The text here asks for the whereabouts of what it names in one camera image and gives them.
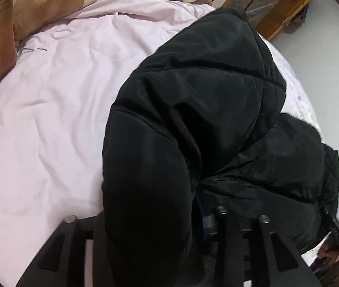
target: pink bedsheet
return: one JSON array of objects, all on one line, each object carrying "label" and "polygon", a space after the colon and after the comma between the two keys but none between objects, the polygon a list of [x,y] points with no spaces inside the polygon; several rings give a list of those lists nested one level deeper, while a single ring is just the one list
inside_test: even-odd
[{"label": "pink bedsheet", "polygon": [[[99,213],[104,130],[119,88],[145,57],[212,10],[174,1],[98,0],[27,41],[0,83],[4,287],[16,285],[65,216]],[[307,99],[302,88],[299,95]],[[297,97],[288,98],[294,104]]]}]

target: wooden cabinet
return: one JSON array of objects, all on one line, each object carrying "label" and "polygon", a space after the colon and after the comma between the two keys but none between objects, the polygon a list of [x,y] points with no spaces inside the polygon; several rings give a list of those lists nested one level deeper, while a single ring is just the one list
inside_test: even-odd
[{"label": "wooden cabinet", "polygon": [[239,7],[247,12],[249,23],[271,40],[311,0],[226,0],[223,6]]}]

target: black puffer jacket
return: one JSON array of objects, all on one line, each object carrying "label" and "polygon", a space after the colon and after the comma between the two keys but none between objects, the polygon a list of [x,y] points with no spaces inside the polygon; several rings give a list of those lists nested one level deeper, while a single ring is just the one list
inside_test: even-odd
[{"label": "black puffer jacket", "polygon": [[301,253],[336,213],[339,162],[280,113],[285,81],[237,10],[216,10],[141,63],[111,108],[103,148],[108,258],[118,286],[174,286],[191,246],[196,189],[269,215]]}]

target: screw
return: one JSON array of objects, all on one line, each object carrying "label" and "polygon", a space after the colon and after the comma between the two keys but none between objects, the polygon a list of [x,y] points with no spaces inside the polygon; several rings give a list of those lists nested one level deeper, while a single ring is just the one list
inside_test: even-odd
[{"label": "screw", "polygon": [[261,223],[269,223],[270,222],[270,218],[266,215],[261,215],[259,217],[259,220],[260,220]]},{"label": "screw", "polygon": [[67,217],[64,219],[64,221],[65,221],[66,223],[73,223],[73,222],[75,222],[77,219],[78,219],[77,216],[70,215],[70,216],[67,216]]},{"label": "screw", "polygon": [[222,215],[225,215],[228,213],[228,209],[224,206],[217,206],[215,208],[215,211],[216,211],[216,214],[222,214]]}]

